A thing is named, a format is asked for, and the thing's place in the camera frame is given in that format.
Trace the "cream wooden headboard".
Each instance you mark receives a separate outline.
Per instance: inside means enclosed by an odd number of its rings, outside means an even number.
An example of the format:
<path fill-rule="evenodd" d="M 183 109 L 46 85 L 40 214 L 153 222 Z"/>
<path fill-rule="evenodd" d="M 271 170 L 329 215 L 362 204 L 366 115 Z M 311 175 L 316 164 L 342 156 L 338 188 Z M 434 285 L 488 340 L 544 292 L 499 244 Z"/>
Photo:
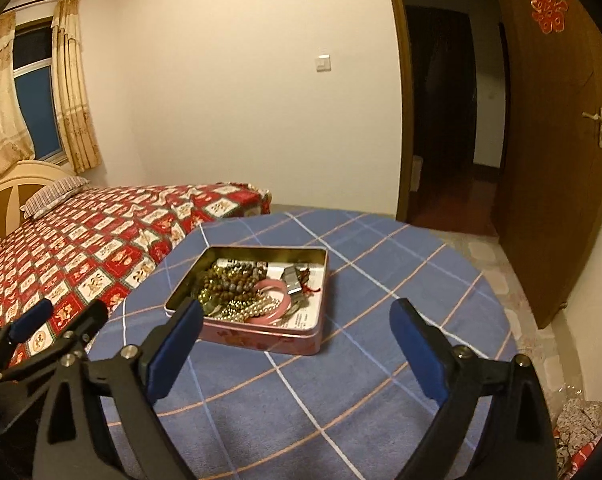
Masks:
<path fill-rule="evenodd" d="M 0 237 L 4 238 L 22 223 L 20 186 L 32 196 L 39 188 L 65 177 L 74 176 L 68 165 L 57 166 L 38 160 L 21 160 L 0 179 Z"/>

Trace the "wooden door frame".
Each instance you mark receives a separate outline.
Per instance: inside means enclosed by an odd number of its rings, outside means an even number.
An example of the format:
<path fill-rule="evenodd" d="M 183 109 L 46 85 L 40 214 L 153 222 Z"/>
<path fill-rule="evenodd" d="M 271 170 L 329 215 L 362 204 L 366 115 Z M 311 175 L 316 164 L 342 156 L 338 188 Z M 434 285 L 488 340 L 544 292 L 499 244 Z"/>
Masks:
<path fill-rule="evenodd" d="M 390 0 L 395 32 L 397 33 L 397 55 L 399 55 L 401 88 L 401 167 L 399 195 L 397 196 L 397 221 L 408 222 L 409 198 L 413 170 L 414 148 L 414 91 L 411 46 L 403 0 Z"/>

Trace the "blue plaid tablecloth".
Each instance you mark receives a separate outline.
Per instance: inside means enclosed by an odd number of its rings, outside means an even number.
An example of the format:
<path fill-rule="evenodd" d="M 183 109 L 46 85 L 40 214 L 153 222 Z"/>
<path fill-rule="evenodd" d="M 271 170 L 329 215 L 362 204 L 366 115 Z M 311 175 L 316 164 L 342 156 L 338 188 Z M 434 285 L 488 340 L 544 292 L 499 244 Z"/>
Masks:
<path fill-rule="evenodd" d="M 314 356 L 200 341 L 156 406 L 201 479 L 391 479 L 435 415 L 389 325 L 406 298 L 453 344 L 507 360 L 516 351 L 488 281 L 438 236 L 354 211 L 301 210 L 200 226 L 100 330 L 108 359 L 167 320 L 164 301 L 212 245 L 310 246 L 328 252 L 326 322 Z"/>

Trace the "beige curtain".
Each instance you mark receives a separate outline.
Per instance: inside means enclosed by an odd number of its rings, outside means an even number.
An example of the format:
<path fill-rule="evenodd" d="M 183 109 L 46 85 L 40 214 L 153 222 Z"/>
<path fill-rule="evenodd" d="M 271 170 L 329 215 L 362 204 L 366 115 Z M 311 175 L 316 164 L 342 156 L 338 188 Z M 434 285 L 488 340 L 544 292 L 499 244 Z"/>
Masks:
<path fill-rule="evenodd" d="M 97 168 L 101 155 L 86 91 L 80 0 L 58 0 L 50 25 L 51 89 L 61 143 L 77 174 Z"/>

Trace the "window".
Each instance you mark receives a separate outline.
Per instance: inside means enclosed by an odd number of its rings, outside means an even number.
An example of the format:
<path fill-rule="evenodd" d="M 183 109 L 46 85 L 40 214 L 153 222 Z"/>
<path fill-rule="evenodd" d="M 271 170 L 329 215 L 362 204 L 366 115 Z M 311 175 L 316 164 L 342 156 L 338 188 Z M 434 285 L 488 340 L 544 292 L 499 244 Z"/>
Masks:
<path fill-rule="evenodd" d="M 33 140 L 35 158 L 64 164 L 57 128 L 51 84 L 51 18 L 42 18 L 16 28 L 13 69 L 16 96 Z"/>

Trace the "silver metal watch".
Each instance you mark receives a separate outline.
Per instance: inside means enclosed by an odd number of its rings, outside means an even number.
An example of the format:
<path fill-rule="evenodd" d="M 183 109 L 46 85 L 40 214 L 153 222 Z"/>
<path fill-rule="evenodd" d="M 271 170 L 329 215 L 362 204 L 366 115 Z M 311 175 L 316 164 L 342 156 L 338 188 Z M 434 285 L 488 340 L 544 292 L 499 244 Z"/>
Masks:
<path fill-rule="evenodd" d="M 310 293 L 310 276 L 311 271 L 308 266 L 306 268 L 299 268 L 299 266 L 287 266 L 287 268 L 284 268 L 281 280 L 285 283 L 286 292 L 290 297 L 289 313 L 297 310 L 303 301 L 307 299 L 307 295 Z"/>

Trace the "paper sheet in tin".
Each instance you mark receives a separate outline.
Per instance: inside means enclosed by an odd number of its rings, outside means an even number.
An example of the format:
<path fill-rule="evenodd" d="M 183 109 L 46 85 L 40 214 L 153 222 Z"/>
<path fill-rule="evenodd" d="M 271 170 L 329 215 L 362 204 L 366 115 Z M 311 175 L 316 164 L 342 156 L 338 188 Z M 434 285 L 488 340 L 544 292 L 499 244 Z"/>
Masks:
<path fill-rule="evenodd" d="M 310 293 L 288 312 L 290 297 L 281 274 L 287 266 L 310 268 Z M 241 261 L 220 258 L 207 272 L 198 298 L 213 321 L 283 330 L 310 330 L 319 321 L 326 266 L 313 262 Z"/>

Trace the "pink metal tin box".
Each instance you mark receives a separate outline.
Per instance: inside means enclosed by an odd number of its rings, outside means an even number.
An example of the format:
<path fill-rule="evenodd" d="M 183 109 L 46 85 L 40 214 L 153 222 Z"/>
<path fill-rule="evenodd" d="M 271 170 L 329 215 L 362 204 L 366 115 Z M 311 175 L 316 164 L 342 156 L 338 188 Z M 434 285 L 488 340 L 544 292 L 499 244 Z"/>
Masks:
<path fill-rule="evenodd" d="M 173 314 L 196 301 L 204 341 L 313 356 L 322 344 L 327 281 L 324 248 L 216 245 L 195 259 L 164 308 Z"/>

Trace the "red double happiness sticker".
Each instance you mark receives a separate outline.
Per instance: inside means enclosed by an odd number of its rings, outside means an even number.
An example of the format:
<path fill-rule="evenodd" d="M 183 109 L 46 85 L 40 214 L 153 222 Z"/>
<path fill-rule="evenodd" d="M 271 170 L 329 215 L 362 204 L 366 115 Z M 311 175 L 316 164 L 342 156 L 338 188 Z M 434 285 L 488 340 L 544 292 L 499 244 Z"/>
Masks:
<path fill-rule="evenodd" d="M 539 25 L 544 35 L 559 34 L 565 30 L 566 13 L 569 4 L 566 0 L 530 0 L 533 21 Z"/>

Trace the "white light switch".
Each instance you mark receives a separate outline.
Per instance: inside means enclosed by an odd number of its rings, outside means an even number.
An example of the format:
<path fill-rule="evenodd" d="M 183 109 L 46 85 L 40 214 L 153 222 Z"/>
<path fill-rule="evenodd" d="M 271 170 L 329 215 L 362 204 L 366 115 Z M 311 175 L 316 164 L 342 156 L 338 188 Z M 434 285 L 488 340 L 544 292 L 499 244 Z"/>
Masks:
<path fill-rule="evenodd" d="M 315 70 L 318 73 L 331 71 L 331 56 L 329 54 L 320 54 L 315 58 Z"/>

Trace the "brown wooden door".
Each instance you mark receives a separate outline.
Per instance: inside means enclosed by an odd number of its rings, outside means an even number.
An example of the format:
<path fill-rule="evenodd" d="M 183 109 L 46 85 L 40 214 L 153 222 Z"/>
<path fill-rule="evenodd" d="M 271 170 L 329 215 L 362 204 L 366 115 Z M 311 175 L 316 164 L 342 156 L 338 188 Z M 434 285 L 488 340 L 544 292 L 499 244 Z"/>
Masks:
<path fill-rule="evenodd" d="M 500 241 L 536 325 L 567 307 L 602 226 L 602 33 L 579 0 L 544 35 L 530 0 L 499 0 L 510 60 L 510 121 L 495 200 Z"/>

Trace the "red patterned bedspread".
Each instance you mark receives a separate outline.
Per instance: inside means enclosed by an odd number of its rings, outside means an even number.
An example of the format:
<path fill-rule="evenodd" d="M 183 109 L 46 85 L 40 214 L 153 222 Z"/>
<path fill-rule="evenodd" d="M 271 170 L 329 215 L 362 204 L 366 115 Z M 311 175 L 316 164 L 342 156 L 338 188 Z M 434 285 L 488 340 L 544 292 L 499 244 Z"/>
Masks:
<path fill-rule="evenodd" d="M 203 222 L 268 214 L 272 194 L 249 183 L 93 188 L 2 240 L 0 326 L 39 300 L 51 318 L 20 344 L 18 364 L 52 344 L 94 299 L 115 310 Z"/>

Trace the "striped pillow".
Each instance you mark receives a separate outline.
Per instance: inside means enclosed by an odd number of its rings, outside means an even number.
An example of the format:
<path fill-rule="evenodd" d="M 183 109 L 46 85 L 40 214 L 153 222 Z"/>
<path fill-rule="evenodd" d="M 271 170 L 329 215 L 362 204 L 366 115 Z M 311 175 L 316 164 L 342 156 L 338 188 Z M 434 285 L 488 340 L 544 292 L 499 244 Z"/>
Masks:
<path fill-rule="evenodd" d="M 65 177 L 48 184 L 34 193 L 21 207 L 25 219 L 38 218 L 50 207 L 56 207 L 67 198 L 83 191 L 89 181 L 83 177 Z"/>

